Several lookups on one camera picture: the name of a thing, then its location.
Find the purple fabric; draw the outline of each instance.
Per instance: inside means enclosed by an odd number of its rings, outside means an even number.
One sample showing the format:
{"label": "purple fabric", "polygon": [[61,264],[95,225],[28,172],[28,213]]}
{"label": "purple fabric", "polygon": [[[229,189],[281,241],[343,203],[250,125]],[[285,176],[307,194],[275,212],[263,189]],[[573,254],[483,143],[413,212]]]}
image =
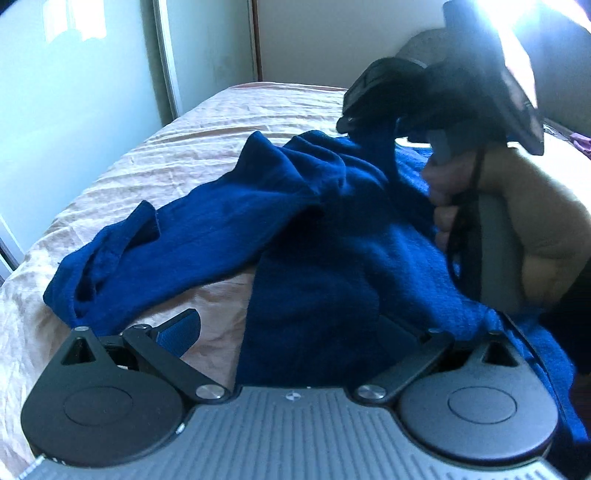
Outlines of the purple fabric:
{"label": "purple fabric", "polygon": [[570,141],[577,148],[577,150],[583,152],[589,158],[591,158],[591,138],[585,137],[581,134],[572,134]]}

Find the hand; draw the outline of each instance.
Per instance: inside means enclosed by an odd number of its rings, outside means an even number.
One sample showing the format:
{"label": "hand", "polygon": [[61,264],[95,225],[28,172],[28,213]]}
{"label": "hand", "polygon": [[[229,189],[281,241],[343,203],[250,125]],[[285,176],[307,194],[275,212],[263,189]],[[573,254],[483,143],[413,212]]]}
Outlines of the hand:
{"label": "hand", "polygon": [[[545,134],[545,153],[529,155],[520,145],[491,147],[478,189],[502,196],[524,247],[521,280],[526,298],[539,306],[558,302],[591,258],[591,160],[569,143]],[[451,196],[466,190],[474,152],[423,170],[437,207],[436,244],[447,248],[457,208]]]}

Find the finger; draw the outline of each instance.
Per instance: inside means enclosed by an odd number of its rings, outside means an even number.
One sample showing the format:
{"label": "finger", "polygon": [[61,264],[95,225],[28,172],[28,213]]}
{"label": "finger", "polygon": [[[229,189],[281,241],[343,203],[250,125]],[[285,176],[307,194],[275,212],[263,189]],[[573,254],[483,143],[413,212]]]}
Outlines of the finger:
{"label": "finger", "polygon": [[453,222],[456,219],[457,211],[457,206],[436,208],[435,213],[433,214],[435,226],[439,228],[442,232],[451,232]]}
{"label": "finger", "polygon": [[437,232],[435,234],[435,245],[442,252],[445,252],[447,250],[447,243],[448,242],[449,242],[449,232]]}
{"label": "finger", "polygon": [[443,207],[449,205],[452,202],[452,197],[447,193],[440,192],[439,190],[429,189],[429,200],[436,207]]}
{"label": "finger", "polygon": [[463,192],[470,186],[476,154],[467,152],[445,165],[437,165],[433,155],[423,169],[421,176],[433,190],[448,195]]}

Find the wrinkled bedsheet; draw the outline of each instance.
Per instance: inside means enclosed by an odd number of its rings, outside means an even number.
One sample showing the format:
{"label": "wrinkled bedsheet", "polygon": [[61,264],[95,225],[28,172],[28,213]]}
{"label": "wrinkled bedsheet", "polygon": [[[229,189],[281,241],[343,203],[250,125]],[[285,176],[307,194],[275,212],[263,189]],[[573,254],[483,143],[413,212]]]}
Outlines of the wrinkled bedsheet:
{"label": "wrinkled bedsheet", "polygon": [[[311,129],[336,135],[344,92],[278,83],[224,90],[124,155],[55,218],[0,288],[0,479],[18,476],[33,460],[20,426],[21,407],[69,333],[41,298],[61,259],[105,225],[127,217],[141,200],[159,208],[231,170],[255,130],[276,145]],[[197,309],[201,337],[183,359],[231,387],[254,272],[187,290],[137,323],[158,325]]]}

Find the gray plastic handle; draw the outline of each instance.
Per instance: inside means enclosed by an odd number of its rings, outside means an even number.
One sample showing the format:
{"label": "gray plastic handle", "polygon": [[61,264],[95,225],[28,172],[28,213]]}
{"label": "gray plastic handle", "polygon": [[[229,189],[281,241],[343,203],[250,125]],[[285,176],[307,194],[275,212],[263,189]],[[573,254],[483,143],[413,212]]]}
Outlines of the gray plastic handle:
{"label": "gray plastic handle", "polygon": [[[439,165],[448,163],[465,151],[491,143],[506,143],[503,132],[478,122],[464,122],[447,131],[430,131],[428,138]],[[507,205],[500,197],[480,194],[478,214],[482,251],[480,278],[468,279],[467,283],[479,284],[480,292],[477,298],[463,293],[496,310],[518,312],[525,303],[521,286],[523,252]]]}

